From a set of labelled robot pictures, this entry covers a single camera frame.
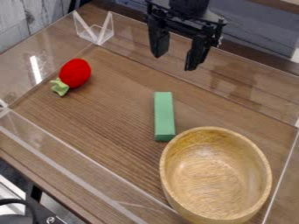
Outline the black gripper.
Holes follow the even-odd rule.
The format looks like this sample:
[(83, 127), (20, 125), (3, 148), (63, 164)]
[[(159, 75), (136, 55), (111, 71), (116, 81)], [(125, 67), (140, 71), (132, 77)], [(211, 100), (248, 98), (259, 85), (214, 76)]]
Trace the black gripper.
[(210, 10), (211, 0), (145, 0), (148, 37), (152, 55), (160, 58), (170, 47), (170, 32), (192, 37), (184, 70), (204, 62), (212, 38), (222, 35), (227, 21)]

